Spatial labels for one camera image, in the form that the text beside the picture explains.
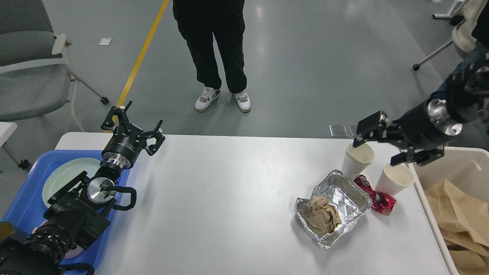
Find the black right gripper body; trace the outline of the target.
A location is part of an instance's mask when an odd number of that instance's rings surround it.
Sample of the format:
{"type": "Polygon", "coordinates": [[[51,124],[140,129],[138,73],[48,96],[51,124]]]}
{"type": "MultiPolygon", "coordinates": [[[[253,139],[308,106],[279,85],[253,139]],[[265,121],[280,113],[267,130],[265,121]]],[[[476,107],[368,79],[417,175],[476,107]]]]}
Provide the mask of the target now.
{"type": "Polygon", "coordinates": [[[456,139],[463,124],[451,118],[445,99],[429,99],[388,127],[388,140],[401,149],[430,150],[456,139]]]}

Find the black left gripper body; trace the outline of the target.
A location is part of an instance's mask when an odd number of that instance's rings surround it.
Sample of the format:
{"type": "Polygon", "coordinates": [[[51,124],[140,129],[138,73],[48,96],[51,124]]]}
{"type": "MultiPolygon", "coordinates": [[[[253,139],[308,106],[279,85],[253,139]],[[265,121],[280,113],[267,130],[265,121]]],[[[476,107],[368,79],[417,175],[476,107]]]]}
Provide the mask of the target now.
{"type": "Polygon", "coordinates": [[[140,130],[117,130],[102,151],[101,167],[116,171],[131,169],[141,151],[147,147],[148,138],[140,130]]]}

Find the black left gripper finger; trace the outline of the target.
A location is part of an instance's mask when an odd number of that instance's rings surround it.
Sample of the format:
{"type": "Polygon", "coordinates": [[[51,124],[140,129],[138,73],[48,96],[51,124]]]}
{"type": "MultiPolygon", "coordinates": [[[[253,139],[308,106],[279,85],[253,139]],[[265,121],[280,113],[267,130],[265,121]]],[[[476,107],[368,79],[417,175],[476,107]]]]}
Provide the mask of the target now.
{"type": "Polygon", "coordinates": [[[143,132],[144,149],[148,155],[154,155],[166,139],[162,134],[162,124],[163,121],[159,121],[154,130],[143,132]]]}
{"type": "Polygon", "coordinates": [[[120,107],[112,106],[101,125],[101,129],[112,133],[115,133],[120,127],[124,127],[127,130],[130,122],[126,111],[129,109],[131,104],[132,101],[128,101],[124,108],[122,105],[120,107]]]}

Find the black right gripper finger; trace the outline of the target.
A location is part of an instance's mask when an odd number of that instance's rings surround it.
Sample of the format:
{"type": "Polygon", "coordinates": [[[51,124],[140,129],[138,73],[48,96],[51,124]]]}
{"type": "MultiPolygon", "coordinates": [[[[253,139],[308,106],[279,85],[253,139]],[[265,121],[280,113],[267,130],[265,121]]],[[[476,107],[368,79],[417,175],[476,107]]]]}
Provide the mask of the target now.
{"type": "Polygon", "coordinates": [[[395,167],[402,163],[416,163],[419,166],[424,166],[435,160],[442,158],[445,155],[444,147],[435,147],[429,150],[415,150],[408,148],[405,152],[400,152],[391,157],[390,165],[395,167]]]}
{"type": "Polygon", "coordinates": [[[390,142],[388,129],[391,124],[384,111],[377,111],[360,120],[356,128],[353,147],[358,148],[367,141],[390,142]]]}

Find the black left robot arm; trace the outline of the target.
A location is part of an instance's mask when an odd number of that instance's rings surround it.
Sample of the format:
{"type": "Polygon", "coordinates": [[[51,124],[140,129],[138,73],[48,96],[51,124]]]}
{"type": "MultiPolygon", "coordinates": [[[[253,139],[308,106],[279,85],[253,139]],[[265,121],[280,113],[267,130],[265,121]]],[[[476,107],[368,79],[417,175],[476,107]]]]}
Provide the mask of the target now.
{"type": "Polygon", "coordinates": [[[54,193],[43,214],[46,222],[33,233],[10,235],[1,241],[2,275],[63,275],[67,270],[94,274],[89,263],[61,262],[69,251],[89,249],[103,235],[110,225],[107,216],[111,210],[128,211],[136,205],[136,190],[121,186],[118,179],[133,167],[142,150],[154,155],[165,140],[162,120],[147,132],[129,121],[131,104],[113,106],[105,117],[101,129],[112,132],[112,137],[94,176],[82,171],[54,193]]]}

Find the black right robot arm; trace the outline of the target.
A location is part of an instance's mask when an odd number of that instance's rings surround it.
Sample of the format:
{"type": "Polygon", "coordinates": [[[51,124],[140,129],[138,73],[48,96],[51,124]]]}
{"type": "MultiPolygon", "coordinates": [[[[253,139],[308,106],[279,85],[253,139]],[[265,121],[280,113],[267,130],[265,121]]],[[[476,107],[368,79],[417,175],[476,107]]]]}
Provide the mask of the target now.
{"type": "Polygon", "coordinates": [[[390,120],[378,111],[357,125],[353,147],[367,141],[390,143],[401,150],[390,164],[423,166],[442,158],[445,144],[462,133],[463,125],[478,118],[488,98],[488,59],[476,61],[450,76],[445,98],[430,97],[390,120]]]}

